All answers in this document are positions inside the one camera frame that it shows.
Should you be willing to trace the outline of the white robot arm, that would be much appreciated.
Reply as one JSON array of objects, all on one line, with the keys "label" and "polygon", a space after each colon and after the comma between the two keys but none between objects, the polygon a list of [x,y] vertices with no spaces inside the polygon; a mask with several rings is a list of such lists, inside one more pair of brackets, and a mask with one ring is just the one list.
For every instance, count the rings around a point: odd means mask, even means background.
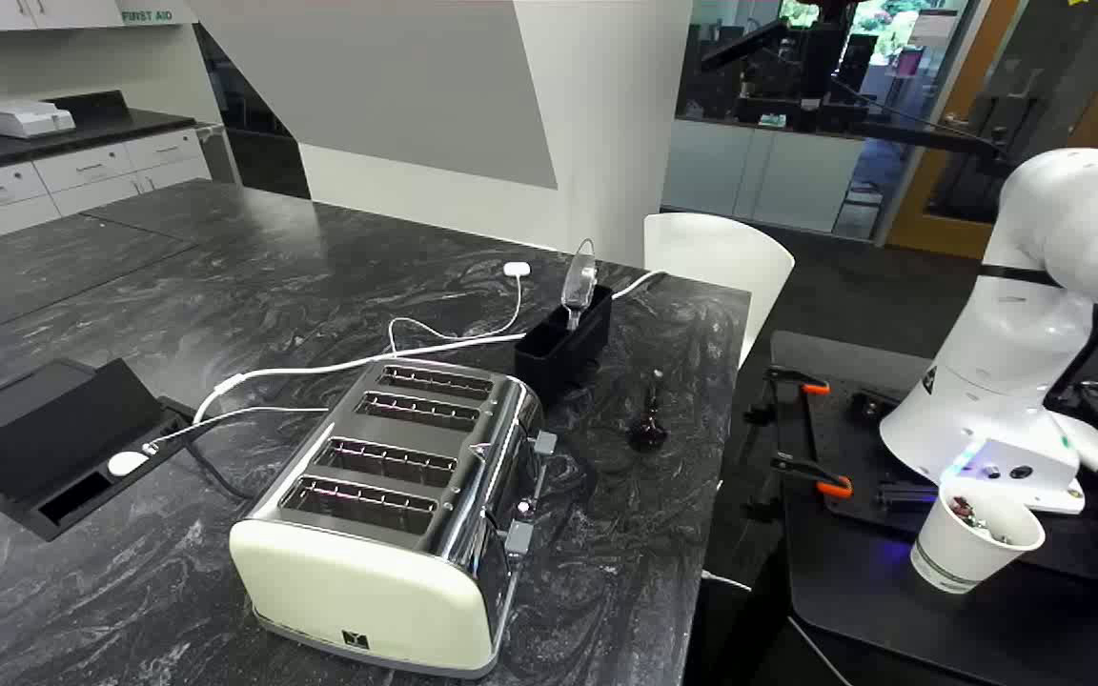
[{"label": "white robot arm", "polygon": [[1095,313],[1098,147],[1050,147],[1005,174],[967,301],[882,421],[886,448],[929,484],[981,480],[1042,513],[1078,513],[1098,429],[1050,391],[1090,349]]}]

